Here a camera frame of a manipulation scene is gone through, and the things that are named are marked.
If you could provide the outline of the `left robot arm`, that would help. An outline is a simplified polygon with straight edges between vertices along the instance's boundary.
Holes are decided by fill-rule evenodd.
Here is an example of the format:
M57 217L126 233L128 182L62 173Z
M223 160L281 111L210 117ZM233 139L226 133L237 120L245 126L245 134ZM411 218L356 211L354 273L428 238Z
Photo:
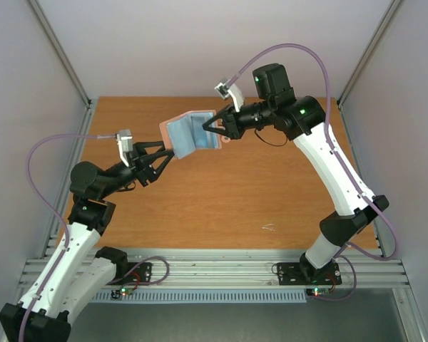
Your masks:
M106 198L139 182L155 182L173 159L161 141L122 143L121 161L103 170L80 162L71 171L73 206L63 237L37 280L17 304L5 304L0 323L8 341L67 341L79 314L106 285L123 283L132 269L127 253L98 250L84 273L78 271L103 236L116 206Z

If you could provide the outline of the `pink card holder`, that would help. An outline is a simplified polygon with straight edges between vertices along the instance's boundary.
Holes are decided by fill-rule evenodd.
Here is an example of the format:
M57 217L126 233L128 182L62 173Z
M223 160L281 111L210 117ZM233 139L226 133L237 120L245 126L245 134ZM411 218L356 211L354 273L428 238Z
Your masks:
M197 150L219 150L221 136L203 129L203 123L213 119L215 110L192 110L159 124L163 144L181 160Z

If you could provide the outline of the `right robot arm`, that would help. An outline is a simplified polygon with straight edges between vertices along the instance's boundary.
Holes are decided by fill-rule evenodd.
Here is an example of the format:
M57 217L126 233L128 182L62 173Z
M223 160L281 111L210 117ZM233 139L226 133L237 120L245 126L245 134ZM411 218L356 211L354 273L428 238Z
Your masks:
M246 130L271 125L310 161L335 207L320 222L320 235L314 244L300 257L298 275L312 284L325 275L333 257L388 208L389 202L361 181L326 123L320 103L309 95L296 98L283 65L257 68L253 78L260 102L245 104L239 88L223 80L215 89L232 103L203 123L203 129L239 140Z

